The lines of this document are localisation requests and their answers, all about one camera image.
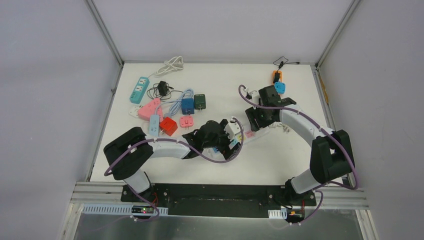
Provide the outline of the white long power strip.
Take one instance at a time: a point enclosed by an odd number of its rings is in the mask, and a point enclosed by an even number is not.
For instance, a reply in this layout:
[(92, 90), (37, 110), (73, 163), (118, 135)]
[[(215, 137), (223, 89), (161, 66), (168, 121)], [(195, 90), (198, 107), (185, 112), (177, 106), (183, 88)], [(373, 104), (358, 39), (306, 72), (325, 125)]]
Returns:
[[(252, 131), (249, 124), (243, 124), (243, 137), (244, 137), (244, 143), (243, 146), (245, 147), (249, 143), (252, 143), (254, 141), (257, 141), (258, 139), (268, 135), (271, 132), (274, 132), (274, 129), (281, 129), (285, 133), (289, 133), (291, 131), (291, 128), (285, 124), (282, 124), (281, 122), (275, 122), (272, 123), (270, 126), (267, 126), (265, 128), (261, 128), (258, 131)], [(207, 148), (206, 153), (208, 157), (219, 159), (222, 161), (224, 158), (220, 155), (220, 152), (216, 147), (214, 148)]]

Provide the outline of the pink square plug adapter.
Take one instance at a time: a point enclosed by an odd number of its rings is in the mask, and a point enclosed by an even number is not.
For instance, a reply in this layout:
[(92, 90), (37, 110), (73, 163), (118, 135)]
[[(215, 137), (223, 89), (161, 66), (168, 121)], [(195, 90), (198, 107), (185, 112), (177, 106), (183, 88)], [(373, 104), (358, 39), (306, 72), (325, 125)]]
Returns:
[(191, 128), (194, 126), (194, 119), (191, 115), (183, 115), (179, 118), (179, 126), (181, 128)]

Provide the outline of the dark green cube adapter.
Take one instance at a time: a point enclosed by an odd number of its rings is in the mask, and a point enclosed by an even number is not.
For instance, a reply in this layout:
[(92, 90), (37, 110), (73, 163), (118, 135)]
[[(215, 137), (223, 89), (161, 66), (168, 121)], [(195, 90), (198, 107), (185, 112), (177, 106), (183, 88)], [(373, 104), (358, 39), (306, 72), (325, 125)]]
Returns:
[(193, 96), (193, 100), (194, 100), (194, 109), (195, 110), (206, 109), (206, 95), (205, 94), (195, 94)]

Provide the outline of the blue cube adapter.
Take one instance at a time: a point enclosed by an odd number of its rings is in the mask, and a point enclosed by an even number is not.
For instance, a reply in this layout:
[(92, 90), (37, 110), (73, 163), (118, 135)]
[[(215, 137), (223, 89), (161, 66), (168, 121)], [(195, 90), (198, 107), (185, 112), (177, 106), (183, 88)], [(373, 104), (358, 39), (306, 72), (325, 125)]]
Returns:
[(195, 113), (195, 103), (193, 98), (183, 98), (181, 100), (181, 113), (183, 115), (193, 115)]

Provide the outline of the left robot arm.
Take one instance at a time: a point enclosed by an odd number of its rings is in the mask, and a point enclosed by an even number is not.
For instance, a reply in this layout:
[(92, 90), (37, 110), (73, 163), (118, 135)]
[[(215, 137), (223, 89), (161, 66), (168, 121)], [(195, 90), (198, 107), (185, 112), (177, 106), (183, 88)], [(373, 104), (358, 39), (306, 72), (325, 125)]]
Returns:
[(216, 164), (228, 163), (241, 152), (244, 128), (237, 118), (207, 121), (180, 137), (148, 137), (141, 127), (133, 127), (109, 144), (103, 153), (109, 164), (104, 176), (124, 181), (140, 202), (152, 198), (152, 183), (142, 166), (154, 158), (181, 160), (201, 157)]

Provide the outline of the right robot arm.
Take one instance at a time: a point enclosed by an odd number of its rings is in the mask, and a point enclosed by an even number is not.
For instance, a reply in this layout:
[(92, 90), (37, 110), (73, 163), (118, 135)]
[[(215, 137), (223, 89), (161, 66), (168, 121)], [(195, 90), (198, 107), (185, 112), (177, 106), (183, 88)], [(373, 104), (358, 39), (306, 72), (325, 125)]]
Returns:
[(346, 131), (320, 126), (292, 98), (281, 98), (273, 85), (248, 91), (241, 84), (238, 92), (251, 105), (245, 113), (252, 132), (281, 123), (294, 130), (311, 148), (308, 169), (285, 182), (281, 197), (275, 198), (277, 203), (296, 205), (323, 185), (334, 184), (337, 178), (357, 173)]

